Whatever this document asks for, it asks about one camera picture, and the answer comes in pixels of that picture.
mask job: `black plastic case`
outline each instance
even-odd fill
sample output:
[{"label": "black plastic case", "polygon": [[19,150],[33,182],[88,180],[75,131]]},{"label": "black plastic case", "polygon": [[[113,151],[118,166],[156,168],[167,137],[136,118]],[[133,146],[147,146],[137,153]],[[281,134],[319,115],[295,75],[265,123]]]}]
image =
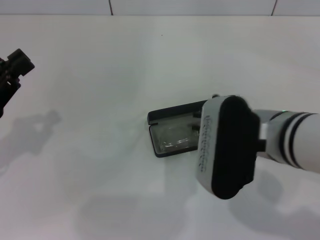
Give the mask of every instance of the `black plastic case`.
[{"label": "black plastic case", "polygon": [[148,113],[149,133],[158,158],[198,149],[204,101],[163,108]]}]

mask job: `black joint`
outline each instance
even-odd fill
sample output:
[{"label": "black joint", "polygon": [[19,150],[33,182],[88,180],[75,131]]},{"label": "black joint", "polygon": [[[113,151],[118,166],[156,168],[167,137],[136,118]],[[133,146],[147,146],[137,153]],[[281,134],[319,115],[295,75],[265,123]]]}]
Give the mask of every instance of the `black joint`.
[{"label": "black joint", "polygon": [[199,132],[200,131],[200,126],[199,125],[192,125],[192,130]]},{"label": "black joint", "polygon": [[35,68],[35,65],[31,60],[25,55],[21,49],[17,49],[8,56],[8,61],[12,67],[12,75],[16,78],[20,75],[25,76],[32,69]]},{"label": "black joint", "polygon": [[194,118],[200,119],[200,118],[201,118],[201,110],[195,111],[195,112],[192,114],[192,116],[193,116]]},{"label": "black joint", "polygon": [[256,151],[257,152],[265,152],[266,151],[266,145],[267,141],[266,140],[258,140],[257,146],[256,146]]}]

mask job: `white table surface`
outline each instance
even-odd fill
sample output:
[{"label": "white table surface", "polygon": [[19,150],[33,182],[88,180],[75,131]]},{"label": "white table surface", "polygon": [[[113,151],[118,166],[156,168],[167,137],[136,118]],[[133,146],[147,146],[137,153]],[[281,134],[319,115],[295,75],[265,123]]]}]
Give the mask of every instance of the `white table surface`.
[{"label": "white table surface", "polygon": [[146,123],[212,94],[320,113],[320,18],[0,16],[17,48],[36,68],[0,120],[1,239],[320,238],[320,175],[258,158],[220,200]]}]

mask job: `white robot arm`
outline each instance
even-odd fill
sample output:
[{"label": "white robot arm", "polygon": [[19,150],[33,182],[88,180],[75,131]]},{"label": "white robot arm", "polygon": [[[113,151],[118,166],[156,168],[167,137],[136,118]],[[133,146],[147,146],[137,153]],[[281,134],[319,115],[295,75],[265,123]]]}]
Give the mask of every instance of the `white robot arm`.
[{"label": "white robot arm", "polygon": [[320,115],[251,110],[239,96],[217,96],[202,107],[196,177],[221,199],[254,179],[258,152],[320,173]]}]

